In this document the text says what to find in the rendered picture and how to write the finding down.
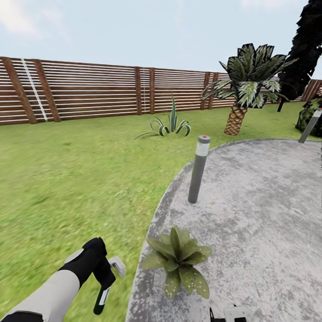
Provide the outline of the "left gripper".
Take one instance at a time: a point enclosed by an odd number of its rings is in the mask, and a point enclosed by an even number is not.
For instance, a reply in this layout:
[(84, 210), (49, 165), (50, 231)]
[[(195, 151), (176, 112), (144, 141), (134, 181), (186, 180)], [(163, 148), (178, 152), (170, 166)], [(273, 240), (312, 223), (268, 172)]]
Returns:
[(107, 290), (108, 287), (116, 280), (114, 273), (110, 269), (109, 262), (107, 261), (106, 265), (99, 271), (93, 271), (94, 277), (97, 281), (100, 282), (103, 290)]

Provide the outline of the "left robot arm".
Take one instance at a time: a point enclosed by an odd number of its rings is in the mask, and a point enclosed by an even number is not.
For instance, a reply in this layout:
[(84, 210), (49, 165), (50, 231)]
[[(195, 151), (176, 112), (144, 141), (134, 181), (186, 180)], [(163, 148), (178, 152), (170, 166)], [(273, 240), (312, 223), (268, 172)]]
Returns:
[(0, 322), (62, 322), (74, 297), (92, 272), (104, 291), (116, 280), (113, 268), (120, 277), (126, 275), (126, 266), (119, 257), (107, 260), (106, 255), (106, 246), (101, 237), (88, 241)]

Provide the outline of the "insectifuge atomizer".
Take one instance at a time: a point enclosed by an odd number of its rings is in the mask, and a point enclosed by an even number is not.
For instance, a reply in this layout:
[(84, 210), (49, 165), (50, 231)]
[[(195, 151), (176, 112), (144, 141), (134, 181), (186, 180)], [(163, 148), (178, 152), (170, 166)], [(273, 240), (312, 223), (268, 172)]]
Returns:
[(96, 314), (96, 315), (99, 315), (102, 313), (103, 311), (103, 308), (105, 306), (105, 303), (107, 301), (107, 298), (108, 298), (108, 295), (109, 295), (109, 292), (110, 292), (110, 287), (108, 287), (107, 290), (103, 290), (103, 288), (101, 288), (100, 292), (99, 292), (99, 295), (98, 295), (98, 298), (97, 298), (97, 301), (95, 303), (95, 306), (94, 306), (94, 309), (93, 309), (93, 312)]

